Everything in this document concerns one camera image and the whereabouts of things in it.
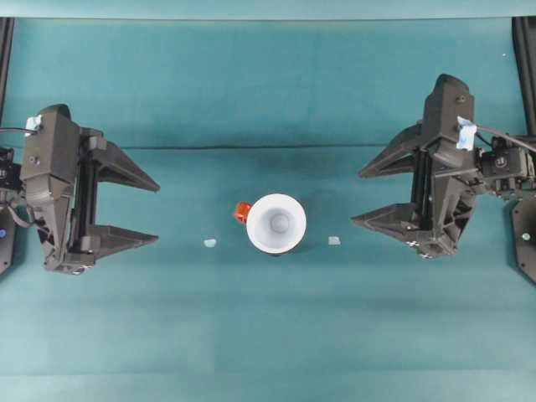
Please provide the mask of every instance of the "black metal frame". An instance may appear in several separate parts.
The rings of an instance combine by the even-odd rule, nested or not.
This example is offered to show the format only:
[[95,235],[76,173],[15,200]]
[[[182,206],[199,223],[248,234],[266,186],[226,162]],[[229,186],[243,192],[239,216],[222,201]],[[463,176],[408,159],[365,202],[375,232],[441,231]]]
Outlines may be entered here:
[[14,25],[14,18],[0,18],[0,123],[2,122],[3,102],[8,82],[9,56]]

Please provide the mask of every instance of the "orange object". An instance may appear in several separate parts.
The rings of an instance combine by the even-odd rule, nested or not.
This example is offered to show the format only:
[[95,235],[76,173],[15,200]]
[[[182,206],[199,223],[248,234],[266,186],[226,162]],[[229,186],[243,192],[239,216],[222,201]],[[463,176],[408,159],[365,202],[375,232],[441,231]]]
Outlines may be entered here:
[[233,216],[241,224],[245,224],[248,221],[248,214],[250,213],[251,204],[245,201],[240,201],[234,209]]

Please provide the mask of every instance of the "black mounting bracket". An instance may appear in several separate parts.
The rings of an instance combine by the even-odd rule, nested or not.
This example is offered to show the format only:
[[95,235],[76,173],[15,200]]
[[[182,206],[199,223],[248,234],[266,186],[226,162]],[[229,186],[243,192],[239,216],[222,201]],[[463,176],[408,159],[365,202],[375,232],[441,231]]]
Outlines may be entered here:
[[519,201],[511,214],[518,268],[536,282],[536,198]]

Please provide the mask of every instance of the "black cable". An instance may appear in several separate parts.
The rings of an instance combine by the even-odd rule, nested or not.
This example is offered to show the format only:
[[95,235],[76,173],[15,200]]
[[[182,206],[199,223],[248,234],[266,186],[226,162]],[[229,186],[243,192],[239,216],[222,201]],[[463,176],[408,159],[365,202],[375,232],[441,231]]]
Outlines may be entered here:
[[18,131],[18,132],[24,132],[24,133],[30,134],[32,136],[37,134],[36,130],[30,130],[29,128],[20,128],[20,127],[0,127],[0,132],[1,131]]
[[489,141],[487,141],[483,136],[481,136],[479,133],[477,133],[477,138],[478,138],[480,141],[484,142],[484,143],[485,143],[486,145],[488,145],[489,147],[493,148],[493,145],[492,145]]
[[526,143],[525,141],[521,141],[517,139],[516,137],[512,137],[508,135],[506,132],[499,131],[495,128],[491,127],[485,127],[485,126],[479,126],[477,125],[478,130],[489,132],[490,134],[493,134],[494,136],[504,138],[507,141],[513,142],[516,145],[519,145],[520,147],[527,148],[529,151],[536,152],[536,148],[532,145]]

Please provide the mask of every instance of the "green fabric surface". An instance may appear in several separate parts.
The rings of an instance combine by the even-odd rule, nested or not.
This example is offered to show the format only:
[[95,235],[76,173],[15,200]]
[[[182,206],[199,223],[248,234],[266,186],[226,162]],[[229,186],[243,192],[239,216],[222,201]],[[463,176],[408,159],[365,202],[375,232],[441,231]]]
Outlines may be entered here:
[[[18,20],[3,125],[62,101],[120,146],[258,148],[129,149],[162,191],[102,184],[97,223],[160,239],[81,277],[45,272],[19,230],[0,401],[533,400],[536,286],[501,200],[481,197],[459,254],[433,261],[349,220],[409,199],[410,176],[356,172],[440,72],[470,85],[479,122],[524,131],[509,29]],[[231,216],[274,192],[308,217],[279,258]]]

